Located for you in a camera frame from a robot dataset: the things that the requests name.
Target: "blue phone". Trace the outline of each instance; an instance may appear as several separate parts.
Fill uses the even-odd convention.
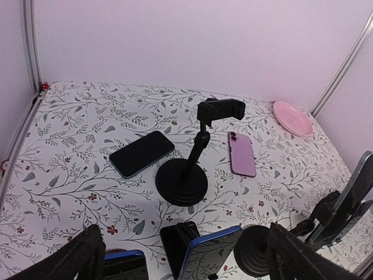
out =
[[[232,226],[193,239],[186,250],[178,280],[206,280],[217,274],[241,233],[240,226]]]
[[[103,280],[149,280],[146,258],[141,250],[105,255]]]

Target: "phone screen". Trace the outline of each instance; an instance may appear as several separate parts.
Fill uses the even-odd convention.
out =
[[[112,153],[111,163],[120,174],[129,178],[175,149],[160,131],[154,131]]]
[[[103,280],[149,280],[144,253],[132,250],[106,255]]]
[[[178,280],[206,280],[211,274],[217,274],[241,232],[241,227],[234,226],[193,239],[188,246]]]

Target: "tripod mount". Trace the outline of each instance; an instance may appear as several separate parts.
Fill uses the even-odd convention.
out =
[[[200,131],[194,139],[194,146],[188,159],[171,159],[163,164],[156,175],[159,194],[169,203],[188,207],[203,200],[207,192],[207,177],[197,161],[207,147],[210,134],[206,126],[213,120],[234,117],[242,120],[245,103],[235,99],[217,100],[208,98],[198,104],[197,119]]]

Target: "floral fabric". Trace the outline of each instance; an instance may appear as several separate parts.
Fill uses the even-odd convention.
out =
[[[58,82],[38,108],[13,170],[0,217],[0,278],[55,252],[85,226],[101,227],[107,248],[143,250],[150,279],[172,279],[160,228],[193,220],[205,235],[233,225],[279,222],[288,228],[294,208],[312,211],[350,173],[310,116],[314,134],[301,139],[275,120],[272,104],[252,99],[243,120],[214,121],[199,159],[209,181],[198,205],[177,207],[159,196],[154,177],[170,158],[185,158],[199,130],[197,105],[226,96],[189,89],[117,83]],[[159,130],[175,151],[137,176],[123,179],[109,154]],[[252,140],[257,176],[232,174],[229,131]],[[372,215],[340,244],[319,252],[355,269],[372,251]],[[221,279],[251,279],[231,254]]]

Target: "floral tablecloth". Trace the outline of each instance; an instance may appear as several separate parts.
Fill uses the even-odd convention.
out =
[[[232,225],[270,222],[290,225],[293,208],[311,211],[332,190],[342,190],[350,173],[331,141],[309,115],[314,134],[294,137],[279,125],[272,104],[252,99],[242,121],[214,121],[200,157],[209,189],[198,205],[168,204],[154,177],[169,158],[187,157],[199,129],[196,109],[208,97],[189,89],[117,83],[58,82],[51,86],[24,139],[0,218],[0,278],[40,261],[97,223],[107,248],[143,250],[150,279],[171,279],[159,238],[163,226],[193,220],[201,234]],[[154,130],[175,151],[136,177],[121,178],[108,156]],[[257,176],[232,174],[227,133],[251,137]],[[371,214],[343,239],[319,252],[354,269],[372,251]],[[231,255],[220,278],[251,279]]]

